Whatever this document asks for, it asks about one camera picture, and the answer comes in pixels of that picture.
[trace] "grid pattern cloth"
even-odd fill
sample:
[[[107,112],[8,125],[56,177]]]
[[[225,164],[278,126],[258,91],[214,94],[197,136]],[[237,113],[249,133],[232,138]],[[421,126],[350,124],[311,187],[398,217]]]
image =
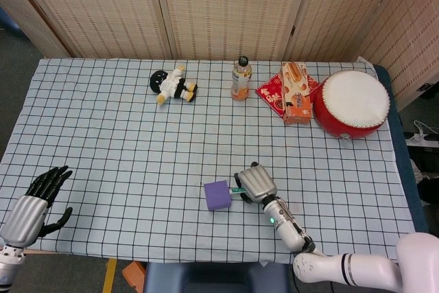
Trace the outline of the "grid pattern cloth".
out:
[[[156,105],[155,70],[187,67],[194,102]],[[252,88],[280,69],[252,63]],[[172,261],[275,261],[292,254],[256,204],[234,197],[210,212],[204,183],[231,180],[257,161],[278,195],[323,253],[396,258],[395,244],[414,226],[385,122],[365,139],[343,141],[310,125],[284,126],[254,91],[230,97],[232,62],[41,60],[0,165],[0,220],[33,179],[68,165],[72,177],[47,217],[66,207],[60,231],[32,248]],[[323,81],[341,69],[375,75],[364,63],[307,63]]]

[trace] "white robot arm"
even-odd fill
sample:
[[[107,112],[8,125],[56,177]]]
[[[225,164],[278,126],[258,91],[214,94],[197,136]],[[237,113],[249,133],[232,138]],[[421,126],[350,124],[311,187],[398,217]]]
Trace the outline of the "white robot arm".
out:
[[[439,292],[439,239],[414,233],[396,245],[399,264],[378,255],[323,255],[276,197],[277,188],[266,170],[257,163],[235,174],[238,186],[246,189],[244,200],[263,205],[263,211],[287,247],[298,253],[293,262],[296,276],[305,283],[336,281],[352,286],[393,292]]]
[[[12,286],[21,265],[25,261],[24,250],[38,237],[44,237],[61,229],[69,220],[72,208],[53,224],[45,225],[49,208],[58,195],[64,181],[72,171],[67,166],[53,168],[41,174],[30,185],[11,210],[5,224],[0,229],[0,237],[5,244],[0,250],[0,292],[7,292]]]

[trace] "yellow tape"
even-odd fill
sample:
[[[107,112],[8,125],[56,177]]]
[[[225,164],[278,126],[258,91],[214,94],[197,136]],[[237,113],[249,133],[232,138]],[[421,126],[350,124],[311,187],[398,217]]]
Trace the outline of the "yellow tape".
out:
[[[111,293],[112,281],[114,280],[116,273],[116,263],[116,259],[108,259],[107,272],[105,274],[104,288],[102,289],[102,293]]]

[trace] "black and white plush toy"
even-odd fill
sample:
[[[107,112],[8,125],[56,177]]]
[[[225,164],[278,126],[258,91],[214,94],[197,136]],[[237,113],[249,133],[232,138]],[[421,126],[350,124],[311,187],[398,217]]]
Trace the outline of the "black and white plush toy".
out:
[[[168,97],[183,98],[188,102],[195,99],[197,84],[187,82],[183,77],[184,65],[179,65],[170,74],[163,70],[154,72],[150,78],[151,89],[158,94],[157,103],[163,104]]]

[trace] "blue table edge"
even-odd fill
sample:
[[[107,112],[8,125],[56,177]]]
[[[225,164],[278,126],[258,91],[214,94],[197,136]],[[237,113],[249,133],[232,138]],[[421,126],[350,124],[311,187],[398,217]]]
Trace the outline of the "blue table edge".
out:
[[[390,134],[392,135],[392,143],[396,155],[396,166],[398,167],[405,198],[407,199],[407,204],[412,214],[413,225],[417,232],[428,233],[428,225],[424,216],[423,207],[420,203],[403,128],[399,120],[398,111],[396,110],[390,75],[382,66],[374,65],[374,67],[377,72],[378,80],[384,85],[390,96],[390,110],[388,115]]]

